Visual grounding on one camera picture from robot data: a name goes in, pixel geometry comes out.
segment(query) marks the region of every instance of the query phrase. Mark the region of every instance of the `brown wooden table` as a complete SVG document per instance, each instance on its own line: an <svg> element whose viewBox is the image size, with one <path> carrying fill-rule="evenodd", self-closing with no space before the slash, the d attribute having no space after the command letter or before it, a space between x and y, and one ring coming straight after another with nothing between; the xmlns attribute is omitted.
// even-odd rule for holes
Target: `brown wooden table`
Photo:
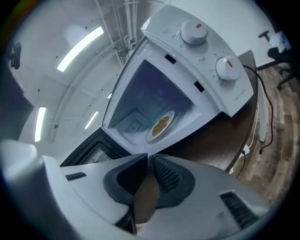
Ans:
<svg viewBox="0 0 300 240"><path fill-rule="evenodd" d="M242 54L239 59L243 65L255 69L252 51ZM255 119L257 77L248 69L246 73L254 94L242 109L232 118L220 113L208 124L160 153L229 171L242 152ZM157 198L159 198L158 185L153 175L149 173L135 194L136 223L148 221L154 213Z"/></svg>

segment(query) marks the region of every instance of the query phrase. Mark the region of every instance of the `fluorescent light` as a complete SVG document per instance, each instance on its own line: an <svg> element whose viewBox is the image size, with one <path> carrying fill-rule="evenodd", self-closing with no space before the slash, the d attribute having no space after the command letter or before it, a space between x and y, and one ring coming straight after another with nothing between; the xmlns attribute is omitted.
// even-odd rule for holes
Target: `fluorescent light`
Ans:
<svg viewBox="0 0 300 240"><path fill-rule="evenodd" d="M97 114L98 114L98 112L94 113L94 115L91 117L91 119L89 120L88 124L85 126L84 129L87 129L89 127L89 125L92 123L93 119L96 117Z"/></svg>
<svg viewBox="0 0 300 240"><path fill-rule="evenodd" d="M45 107L40 107L37 114L37 123L36 123L36 132L34 141L38 142L41 140L41 131L42 131L42 125L43 125L43 119L46 112Z"/></svg>
<svg viewBox="0 0 300 240"><path fill-rule="evenodd" d="M98 27L93 30L91 33L86 35L82 40L79 41L72 49L68 52L68 54L64 57L64 59L60 62L57 69L61 72L65 71L67 66L71 63L71 61L80 53L87 45L89 45L93 40L103 34L102 27Z"/></svg>

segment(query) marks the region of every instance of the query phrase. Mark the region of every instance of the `white microwave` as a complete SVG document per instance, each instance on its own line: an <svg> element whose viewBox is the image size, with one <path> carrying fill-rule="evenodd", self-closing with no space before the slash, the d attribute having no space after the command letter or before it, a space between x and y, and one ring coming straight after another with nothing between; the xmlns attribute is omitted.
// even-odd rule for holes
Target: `white microwave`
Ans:
<svg viewBox="0 0 300 240"><path fill-rule="evenodd" d="M160 152L252 97L237 56L196 17L166 5L141 30L101 126L129 153Z"/></svg>

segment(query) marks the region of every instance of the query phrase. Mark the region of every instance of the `white plate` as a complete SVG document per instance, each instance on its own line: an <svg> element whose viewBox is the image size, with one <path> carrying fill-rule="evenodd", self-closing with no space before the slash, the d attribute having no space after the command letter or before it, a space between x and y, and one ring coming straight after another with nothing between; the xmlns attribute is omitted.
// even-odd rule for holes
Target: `white plate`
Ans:
<svg viewBox="0 0 300 240"><path fill-rule="evenodd" d="M168 120L168 123L167 125L164 127L163 130L160 131L159 134L157 134L156 136L153 136L152 135L152 131L153 131L153 128L158 124L159 120L153 125L153 127L151 128L150 132L148 133L147 135L147 140L148 141L152 141L154 139L156 139L157 137L159 137L167 128L168 126L170 125L170 123L172 122L173 120L173 117L175 115L175 112L172 110L172 111L168 111L165 115L163 115L159 120L161 120L162 118L164 117L169 117L169 120Z"/></svg>

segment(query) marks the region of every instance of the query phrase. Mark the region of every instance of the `wooden floor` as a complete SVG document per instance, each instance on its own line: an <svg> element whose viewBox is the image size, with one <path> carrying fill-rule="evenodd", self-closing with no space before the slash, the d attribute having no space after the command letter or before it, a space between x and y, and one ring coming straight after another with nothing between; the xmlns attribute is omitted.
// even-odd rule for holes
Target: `wooden floor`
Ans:
<svg viewBox="0 0 300 240"><path fill-rule="evenodd" d="M285 74L281 76L278 70L279 66L274 66L259 72L274 107L273 143L259 154L261 147L270 140L270 127L266 142L261 143L258 136L258 122L250 154L246 156L245 166L238 177L240 182L271 205L275 205L290 186L300 157L300 85L296 79L292 79L278 91L276 85L286 77ZM248 145L251 143L253 131L254 125ZM236 162L233 166L233 176L238 174L242 165L243 159ZM135 195L137 223L147 222L154 213L157 198L159 198L157 183L153 176L148 175Z"/></svg>

